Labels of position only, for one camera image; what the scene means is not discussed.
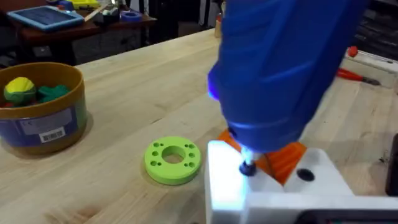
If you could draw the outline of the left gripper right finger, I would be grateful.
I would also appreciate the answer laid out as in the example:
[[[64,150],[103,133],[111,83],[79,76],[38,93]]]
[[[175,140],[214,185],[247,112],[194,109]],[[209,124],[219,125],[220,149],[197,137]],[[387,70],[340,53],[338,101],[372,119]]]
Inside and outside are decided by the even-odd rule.
[[[294,142],[271,153],[275,179],[288,193],[353,195],[352,190],[328,157],[317,148]]]

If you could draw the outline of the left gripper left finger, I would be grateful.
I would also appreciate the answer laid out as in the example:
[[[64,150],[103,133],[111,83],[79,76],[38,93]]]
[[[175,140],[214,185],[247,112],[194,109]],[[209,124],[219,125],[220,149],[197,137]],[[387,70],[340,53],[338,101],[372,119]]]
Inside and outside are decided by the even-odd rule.
[[[265,155],[255,155],[254,176],[243,175],[239,166],[244,156],[240,146],[225,130],[207,147],[205,197],[207,223],[239,223],[246,196],[251,193],[283,193],[283,186],[272,176]]]

